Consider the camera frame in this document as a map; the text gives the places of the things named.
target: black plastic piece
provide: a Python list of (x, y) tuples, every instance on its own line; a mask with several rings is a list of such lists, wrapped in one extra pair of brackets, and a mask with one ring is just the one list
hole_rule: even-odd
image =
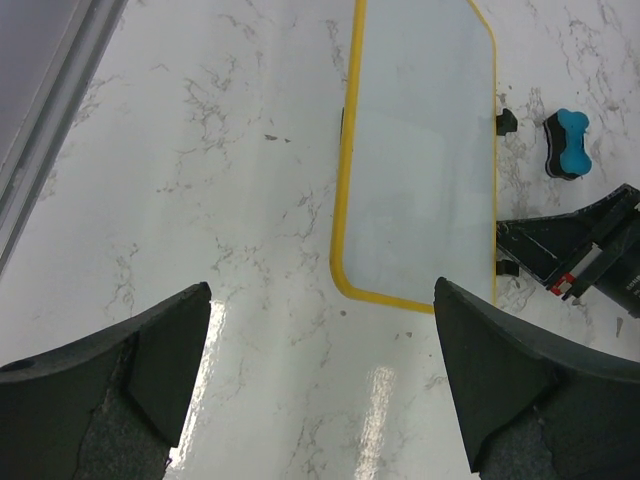
[(2, 480), (160, 480), (187, 415), (207, 284), (0, 369)]
[(496, 275), (519, 277), (520, 267), (516, 262), (511, 260), (499, 260), (496, 262)]
[(511, 110), (505, 108), (502, 114), (496, 117), (496, 134), (504, 137), (507, 133), (518, 131), (518, 119)]
[(344, 127), (344, 107), (342, 108), (342, 114), (340, 115), (340, 143), (342, 144), (342, 129)]
[(640, 364), (524, 322), (441, 278), (435, 316), (471, 471), (636, 480)]
[(602, 200), (566, 215), (501, 221), (498, 248), (547, 289), (594, 249), (601, 253), (581, 271), (566, 300), (589, 287), (640, 315), (640, 192), (622, 185)]

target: blue sponge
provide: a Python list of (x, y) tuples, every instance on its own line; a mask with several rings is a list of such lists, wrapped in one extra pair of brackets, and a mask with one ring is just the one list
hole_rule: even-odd
[(584, 134), (589, 119), (582, 112), (558, 110), (544, 122), (547, 135), (546, 170), (554, 178), (575, 180), (591, 171), (591, 159), (584, 151)]

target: marble countertop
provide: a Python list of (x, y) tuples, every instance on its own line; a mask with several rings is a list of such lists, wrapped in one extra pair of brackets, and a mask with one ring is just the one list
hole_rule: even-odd
[[(498, 218), (640, 187), (640, 7), (481, 0), (498, 46)], [(130, 0), (0, 279), (0, 364), (209, 282), (213, 314), (167, 478), (467, 479), (428, 315), (342, 297), (329, 239), (352, 2)], [(544, 172), (541, 121), (591, 120), (593, 171)], [(498, 304), (640, 360), (640, 322), (526, 276)]]

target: small black bracket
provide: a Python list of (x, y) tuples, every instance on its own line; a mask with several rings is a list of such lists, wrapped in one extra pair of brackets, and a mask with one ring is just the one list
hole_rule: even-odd
[(344, 107), (342, 107), (342, 116), (340, 117), (340, 144), (342, 145), (342, 129), (344, 127)]
[(511, 110), (505, 108), (496, 117), (496, 135), (504, 137), (507, 133), (518, 131), (518, 119)]
[(496, 262), (496, 275), (507, 277), (519, 277), (520, 266), (511, 260), (499, 260)]

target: yellow whiteboard frame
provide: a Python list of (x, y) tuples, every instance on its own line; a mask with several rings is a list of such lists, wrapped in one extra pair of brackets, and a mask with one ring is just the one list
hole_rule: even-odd
[[(491, 92), (491, 103), (493, 105), (493, 116), (496, 116), (496, 87), (497, 87), (497, 48), (493, 31), (480, 10), (473, 2), (467, 0), (475, 14), (489, 32), (491, 45), (493, 48), (493, 91)], [(347, 94), (345, 98), (344, 116), (342, 120), (342, 138), (340, 143), (340, 165), (338, 167), (338, 177), (336, 182), (336, 203), (333, 212), (333, 232), (331, 234), (331, 252), (329, 254), (329, 265), (331, 276), (336, 287), (347, 298), (361, 300), (363, 302), (388, 305), (390, 307), (403, 308), (416, 312), (433, 313), (433, 305), (415, 302), (399, 297), (383, 295), (381, 293), (368, 292), (354, 287), (347, 275), (344, 273), (342, 258), (344, 255), (344, 236), (347, 227), (347, 209), (349, 203), (349, 184), (351, 181), (351, 162), (353, 157), (353, 143), (355, 137), (356, 111), (358, 108), (358, 89), (360, 87), (360, 67), (362, 64), (362, 45), (364, 42), (365, 21), (367, 13), (367, 0), (356, 0), (355, 14), (353, 19), (353, 33), (351, 37), (351, 55), (349, 58), (349, 74), (347, 76)], [(492, 303), (496, 301), (496, 172), (497, 172), (497, 135), (496, 126), (493, 122), (493, 286)]]

